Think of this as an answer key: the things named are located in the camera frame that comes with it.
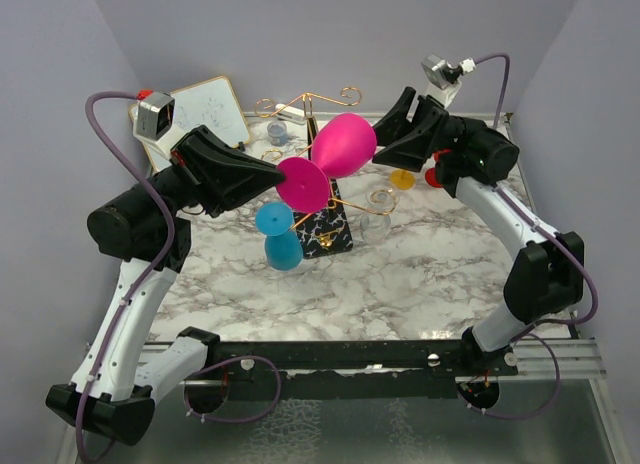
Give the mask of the orange wine glass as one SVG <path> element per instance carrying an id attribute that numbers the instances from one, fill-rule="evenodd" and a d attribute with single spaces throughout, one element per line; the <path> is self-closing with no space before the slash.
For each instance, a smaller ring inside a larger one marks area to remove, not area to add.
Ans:
<path id="1" fill-rule="evenodd" d="M 389 181 L 398 190 L 409 190 L 415 185 L 415 176 L 409 171 L 398 169 L 390 174 Z"/>

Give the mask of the red wine glass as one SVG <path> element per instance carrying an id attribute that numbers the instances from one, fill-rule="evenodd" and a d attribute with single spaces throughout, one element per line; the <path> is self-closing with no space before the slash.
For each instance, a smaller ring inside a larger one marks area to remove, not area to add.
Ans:
<path id="1" fill-rule="evenodd" d="M 441 159 L 441 156 L 449 152 L 450 152 L 450 149 L 442 149 L 442 150 L 436 151 L 433 154 L 432 158 L 434 160 L 435 165 L 429 168 L 424 175 L 425 181 L 429 186 L 436 189 L 440 189 L 443 187 L 443 184 L 438 180 L 436 167 Z"/>

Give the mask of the magenta wine glass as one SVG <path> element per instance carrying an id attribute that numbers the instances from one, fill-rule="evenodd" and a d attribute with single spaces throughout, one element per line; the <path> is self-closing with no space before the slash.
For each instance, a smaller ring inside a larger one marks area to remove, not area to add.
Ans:
<path id="1" fill-rule="evenodd" d="M 372 160 L 376 147 L 376 134 L 364 118 L 353 113 L 338 115 L 316 135 L 311 158 L 289 157 L 277 165 L 285 180 L 276 191 L 294 211 L 318 212 L 331 198 L 330 181 L 358 172 Z"/>

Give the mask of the clear wine glass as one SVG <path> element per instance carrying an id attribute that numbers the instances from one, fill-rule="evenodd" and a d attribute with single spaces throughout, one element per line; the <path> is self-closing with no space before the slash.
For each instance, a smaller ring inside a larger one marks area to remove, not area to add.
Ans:
<path id="1" fill-rule="evenodd" d="M 366 210 L 360 217 L 360 231 L 368 245 L 382 243 L 391 232 L 391 214 L 398 205 L 398 196 L 391 186 L 370 186 L 366 193 Z"/>

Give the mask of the blue wine glass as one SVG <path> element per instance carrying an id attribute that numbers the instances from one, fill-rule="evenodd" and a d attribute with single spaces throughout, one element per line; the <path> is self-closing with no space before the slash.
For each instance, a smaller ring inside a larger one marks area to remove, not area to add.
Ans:
<path id="1" fill-rule="evenodd" d="M 267 263 L 279 271 L 296 268 L 303 259 L 303 251 L 292 229 L 294 215 L 282 202 L 263 205 L 255 217 L 257 230 L 266 236 L 264 250 Z"/>

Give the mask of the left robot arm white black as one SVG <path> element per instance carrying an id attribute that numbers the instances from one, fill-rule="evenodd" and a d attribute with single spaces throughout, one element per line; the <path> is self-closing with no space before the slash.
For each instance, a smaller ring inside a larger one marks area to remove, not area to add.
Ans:
<path id="1" fill-rule="evenodd" d="M 87 227 L 99 251 L 121 261 L 118 281 L 79 368 L 46 397 L 47 407 L 74 427 L 81 456 L 88 433 L 137 444 L 160 401 L 183 379 L 210 378 L 237 363 L 220 359 L 218 335 L 194 327 L 147 364 L 139 357 L 190 252 L 191 223 L 179 212 L 199 205 L 217 217 L 285 180 L 275 165 L 225 144 L 204 125 L 136 136 L 169 165 L 150 177 L 137 174 L 136 185 L 90 213 Z"/>

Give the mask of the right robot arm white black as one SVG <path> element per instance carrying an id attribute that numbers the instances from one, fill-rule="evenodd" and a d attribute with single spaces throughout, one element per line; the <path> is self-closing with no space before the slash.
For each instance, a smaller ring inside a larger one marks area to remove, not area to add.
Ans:
<path id="1" fill-rule="evenodd" d="M 540 220 L 505 187 L 519 149 L 482 120 L 451 115 L 436 99 L 412 87 L 375 124 L 376 164 L 417 172 L 435 161 L 436 182 L 470 208 L 499 238 L 513 265 L 503 302 L 466 329 L 461 367 L 481 375 L 510 344 L 540 324 L 558 324 L 558 313 L 584 292 L 584 242 Z"/>

